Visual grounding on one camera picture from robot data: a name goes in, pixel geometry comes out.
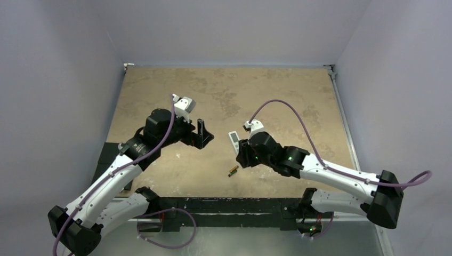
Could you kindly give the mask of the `gold AAA battery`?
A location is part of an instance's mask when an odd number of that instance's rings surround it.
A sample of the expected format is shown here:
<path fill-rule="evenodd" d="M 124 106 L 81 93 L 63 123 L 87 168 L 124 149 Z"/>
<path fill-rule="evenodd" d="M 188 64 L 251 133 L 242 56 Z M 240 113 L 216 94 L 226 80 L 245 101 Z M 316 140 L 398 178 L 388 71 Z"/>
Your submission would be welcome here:
<path fill-rule="evenodd" d="M 230 172 L 233 171 L 233 170 L 238 170 L 238 168 L 239 168 L 239 166 L 236 165 L 235 167 L 233 167 L 233 168 L 230 170 Z"/>

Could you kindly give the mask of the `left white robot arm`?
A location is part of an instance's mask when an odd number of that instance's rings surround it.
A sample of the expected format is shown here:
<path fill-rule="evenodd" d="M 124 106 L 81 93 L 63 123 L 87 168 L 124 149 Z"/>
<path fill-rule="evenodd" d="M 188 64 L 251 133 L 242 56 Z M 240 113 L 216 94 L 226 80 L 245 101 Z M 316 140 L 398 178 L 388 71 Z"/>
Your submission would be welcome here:
<path fill-rule="evenodd" d="M 55 241 L 52 254 L 64 246 L 70 255 L 89 255 L 103 236 L 122 223 L 139 217 L 163 218 L 179 211 L 165 207 L 150 188 L 141 187 L 126 200 L 113 204 L 116 195 L 158 159 L 164 147 L 182 142 L 203 149 L 214 139 L 202 119 L 192 124 L 187 110 L 155 109 L 134 136 L 118 147 L 110 166 L 91 186 L 65 207 L 55 206 L 48 219 Z"/>

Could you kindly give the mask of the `white remote control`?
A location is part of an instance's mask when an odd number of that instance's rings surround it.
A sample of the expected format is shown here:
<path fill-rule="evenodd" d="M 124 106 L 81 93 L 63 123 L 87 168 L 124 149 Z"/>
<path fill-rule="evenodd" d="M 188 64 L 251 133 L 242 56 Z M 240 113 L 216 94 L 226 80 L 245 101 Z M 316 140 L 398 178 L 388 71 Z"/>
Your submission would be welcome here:
<path fill-rule="evenodd" d="M 238 133 L 236 131 L 231 131 L 228 133 L 228 136 L 229 136 L 229 139 L 233 146 L 235 154 L 238 155 L 239 154 L 239 141 L 240 141 Z"/>

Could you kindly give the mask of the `green AAA battery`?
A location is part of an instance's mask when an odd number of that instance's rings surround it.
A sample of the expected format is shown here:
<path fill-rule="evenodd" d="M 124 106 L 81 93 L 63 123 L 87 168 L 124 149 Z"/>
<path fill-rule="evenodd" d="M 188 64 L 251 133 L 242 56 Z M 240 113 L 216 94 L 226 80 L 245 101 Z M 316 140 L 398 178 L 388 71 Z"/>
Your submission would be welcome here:
<path fill-rule="evenodd" d="M 232 175 L 234 175 L 237 172 L 237 170 L 233 170 L 228 174 L 228 177 L 231 177 Z"/>

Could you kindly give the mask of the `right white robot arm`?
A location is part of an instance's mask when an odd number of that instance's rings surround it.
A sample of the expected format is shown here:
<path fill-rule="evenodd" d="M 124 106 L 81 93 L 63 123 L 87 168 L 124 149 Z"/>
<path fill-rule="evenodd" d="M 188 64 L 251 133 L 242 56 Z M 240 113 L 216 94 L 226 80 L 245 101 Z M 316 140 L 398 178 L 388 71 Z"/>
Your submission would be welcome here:
<path fill-rule="evenodd" d="M 370 222 L 387 228 L 397 227 L 403 190 L 395 174 L 356 171 L 325 162 L 315 154 L 295 146 L 281 146 L 267 132 L 250 139 L 239 139 L 236 132 L 228 134 L 243 168 L 265 165 L 284 177 L 320 182 L 336 188 L 336 192 L 308 188 L 299 203 L 306 217 L 316 213 L 344 212 L 365 216 Z"/>

